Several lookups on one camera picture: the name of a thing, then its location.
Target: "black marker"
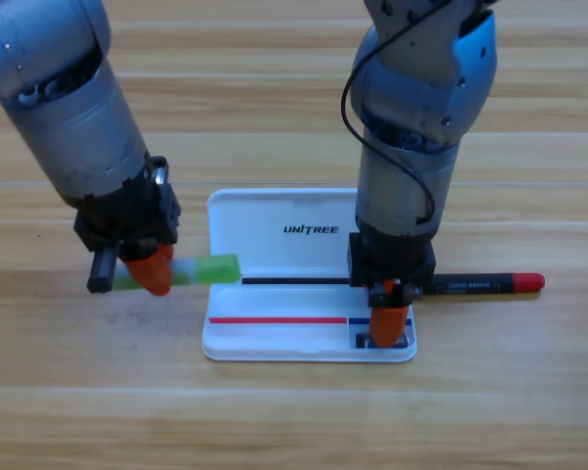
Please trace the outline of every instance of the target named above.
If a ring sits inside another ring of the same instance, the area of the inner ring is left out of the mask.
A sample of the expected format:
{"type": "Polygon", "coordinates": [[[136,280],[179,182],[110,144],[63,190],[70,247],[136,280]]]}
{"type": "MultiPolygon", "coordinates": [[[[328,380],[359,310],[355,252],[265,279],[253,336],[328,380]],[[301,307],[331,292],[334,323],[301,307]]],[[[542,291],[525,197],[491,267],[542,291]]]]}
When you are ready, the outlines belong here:
{"type": "MultiPolygon", "coordinates": [[[[245,277],[242,284],[295,284],[327,285],[346,284],[343,277],[245,277]]],[[[540,292],[545,278],[538,273],[501,274],[435,274],[433,284],[424,286],[426,296],[477,295],[477,294],[526,294],[540,292]]]]}

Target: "wood grain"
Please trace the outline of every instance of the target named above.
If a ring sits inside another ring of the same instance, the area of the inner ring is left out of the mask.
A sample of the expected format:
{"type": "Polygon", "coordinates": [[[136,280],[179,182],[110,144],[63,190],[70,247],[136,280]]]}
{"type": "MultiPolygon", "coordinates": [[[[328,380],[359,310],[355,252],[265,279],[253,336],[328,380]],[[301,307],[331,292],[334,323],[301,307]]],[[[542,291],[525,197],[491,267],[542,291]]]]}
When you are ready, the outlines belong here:
{"type": "MultiPolygon", "coordinates": [[[[361,0],[107,0],[111,61],[171,162],[179,256],[223,187],[354,187],[338,98],[361,0]]],[[[0,109],[0,470],[588,469],[588,0],[505,0],[439,272],[540,271],[541,296],[427,301],[403,365],[201,351],[208,290],[90,296],[91,255],[0,109]]]]}

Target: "blue line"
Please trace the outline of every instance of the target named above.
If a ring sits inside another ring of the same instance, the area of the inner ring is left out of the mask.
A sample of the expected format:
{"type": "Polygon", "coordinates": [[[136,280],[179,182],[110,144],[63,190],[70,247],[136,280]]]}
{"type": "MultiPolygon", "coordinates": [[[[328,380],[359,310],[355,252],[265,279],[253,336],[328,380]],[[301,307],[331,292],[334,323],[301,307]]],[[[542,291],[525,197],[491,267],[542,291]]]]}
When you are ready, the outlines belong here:
{"type": "MultiPolygon", "coordinates": [[[[370,318],[361,316],[351,316],[349,318],[349,325],[370,325],[370,318]]],[[[407,326],[412,326],[412,319],[408,318],[406,323],[407,326]]]]}

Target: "white plastic stand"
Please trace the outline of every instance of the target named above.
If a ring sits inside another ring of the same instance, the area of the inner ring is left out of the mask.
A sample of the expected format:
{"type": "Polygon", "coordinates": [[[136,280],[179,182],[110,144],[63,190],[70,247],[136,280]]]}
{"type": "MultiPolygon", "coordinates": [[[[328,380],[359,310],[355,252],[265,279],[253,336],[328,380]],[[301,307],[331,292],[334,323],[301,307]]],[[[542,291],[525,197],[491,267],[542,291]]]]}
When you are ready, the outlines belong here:
{"type": "MultiPolygon", "coordinates": [[[[245,279],[346,278],[355,224],[354,189],[222,190],[209,200],[213,255],[238,255],[245,279]]],[[[203,351],[216,360],[403,362],[417,336],[410,309],[405,341],[363,341],[370,309],[348,285],[238,283],[211,289],[203,351]]]]}

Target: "red line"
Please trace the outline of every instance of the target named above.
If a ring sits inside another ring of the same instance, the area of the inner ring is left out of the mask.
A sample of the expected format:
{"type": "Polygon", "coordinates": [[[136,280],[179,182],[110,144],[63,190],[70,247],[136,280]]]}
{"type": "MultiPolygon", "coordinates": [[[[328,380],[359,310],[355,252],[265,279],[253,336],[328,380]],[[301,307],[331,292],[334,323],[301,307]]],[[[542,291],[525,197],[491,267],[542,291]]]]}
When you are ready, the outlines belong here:
{"type": "Polygon", "coordinates": [[[346,324],[346,318],[343,316],[216,316],[209,321],[216,324],[346,324]]]}

